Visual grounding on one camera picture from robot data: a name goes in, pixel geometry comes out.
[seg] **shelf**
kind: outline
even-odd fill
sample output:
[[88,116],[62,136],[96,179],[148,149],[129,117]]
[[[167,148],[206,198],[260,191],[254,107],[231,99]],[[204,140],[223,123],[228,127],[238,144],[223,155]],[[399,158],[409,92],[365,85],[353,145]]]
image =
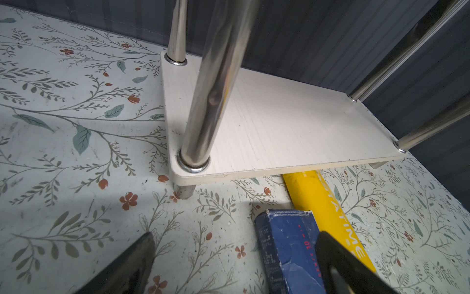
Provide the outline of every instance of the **shelf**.
[[199,174],[178,166],[201,58],[175,66],[162,58],[172,180],[195,185],[404,158],[393,136],[345,93],[241,68]]

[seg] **yellow tube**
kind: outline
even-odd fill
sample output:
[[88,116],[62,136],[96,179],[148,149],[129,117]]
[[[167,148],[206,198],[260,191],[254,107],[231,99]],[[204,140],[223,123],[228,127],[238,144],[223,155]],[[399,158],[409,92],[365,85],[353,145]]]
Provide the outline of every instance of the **yellow tube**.
[[312,211],[320,231],[328,232],[371,271],[376,269],[356,232],[317,171],[283,175],[295,209]]

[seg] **chrome metal pole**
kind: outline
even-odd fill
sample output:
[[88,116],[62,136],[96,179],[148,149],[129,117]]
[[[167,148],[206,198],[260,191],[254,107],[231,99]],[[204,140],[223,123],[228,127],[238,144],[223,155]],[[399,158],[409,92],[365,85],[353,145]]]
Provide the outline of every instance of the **chrome metal pole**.
[[397,56],[387,66],[382,68],[364,85],[350,95],[353,101],[364,101],[372,94],[382,83],[389,78],[411,55],[413,55],[424,43],[427,42],[437,31],[444,26],[469,0],[457,0],[441,18],[410,48]]
[[[432,137],[468,115],[470,115],[470,93],[467,93],[457,102],[451,104],[438,115],[434,116],[408,135],[403,136],[394,144],[400,152],[405,153],[422,141]],[[385,163],[387,163],[387,161],[371,163],[370,166],[372,168],[378,168]]]
[[209,153],[242,64],[259,2],[219,0],[216,3],[180,151],[180,165],[189,172],[200,172],[209,163]]
[[170,42],[165,54],[165,60],[174,65],[186,65],[186,18],[188,14],[188,0],[176,0],[173,10],[172,30]]

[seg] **shelf leg foot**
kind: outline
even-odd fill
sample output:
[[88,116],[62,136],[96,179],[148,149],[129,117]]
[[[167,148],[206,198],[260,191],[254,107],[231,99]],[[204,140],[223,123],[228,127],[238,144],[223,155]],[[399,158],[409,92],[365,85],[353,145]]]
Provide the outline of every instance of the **shelf leg foot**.
[[191,185],[191,186],[175,185],[176,195],[178,195],[178,197],[181,199],[188,199],[189,197],[191,197],[195,189],[196,189],[196,185]]
[[373,169],[378,169],[379,167],[381,167],[382,165],[384,165],[385,163],[387,163],[388,161],[382,161],[382,162],[374,162],[374,163],[369,163],[370,167],[373,168]]

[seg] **blue box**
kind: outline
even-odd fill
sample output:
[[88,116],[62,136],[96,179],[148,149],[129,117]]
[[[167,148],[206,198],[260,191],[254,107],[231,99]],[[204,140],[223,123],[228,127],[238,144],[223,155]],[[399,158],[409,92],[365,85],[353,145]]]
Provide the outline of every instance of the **blue box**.
[[271,294],[326,292],[315,254],[320,230],[311,211],[270,209],[255,226]]

